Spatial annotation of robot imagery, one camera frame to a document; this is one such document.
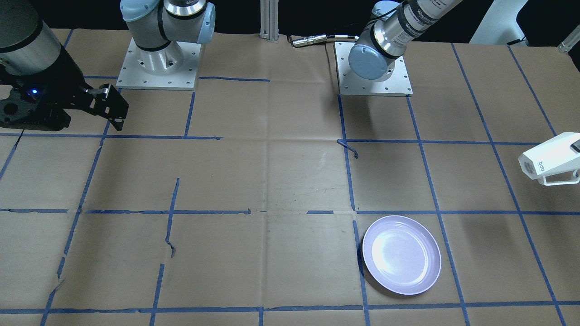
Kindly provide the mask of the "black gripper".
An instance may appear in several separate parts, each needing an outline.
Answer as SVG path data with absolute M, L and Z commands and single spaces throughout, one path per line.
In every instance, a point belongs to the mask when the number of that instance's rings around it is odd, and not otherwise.
M 2 63 L 1 84 L 12 87 L 1 100 L 2 128 L 60 131 L 70 126 L 68 109 L 105 118 L 117 131 L 127 118 L 129 104 L 119 91 L 110 83 L 88 85 L 64 48 L 51 66 L 29 76 L 8 73 Z

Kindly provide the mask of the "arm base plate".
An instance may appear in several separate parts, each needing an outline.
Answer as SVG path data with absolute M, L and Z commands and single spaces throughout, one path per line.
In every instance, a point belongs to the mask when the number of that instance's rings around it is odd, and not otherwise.
M 131 39 L 116 87 L 133 90 L 194 91 L 202 45 L 172 42 L 148 52 Z
M 377 80 L 367 80 L 352 72 L 348 56 L 354 43 L 335 43 L 336 74 L 339 93 L 356 96 L 411 96 L 414 94 L 404 57 L 389 65 Z

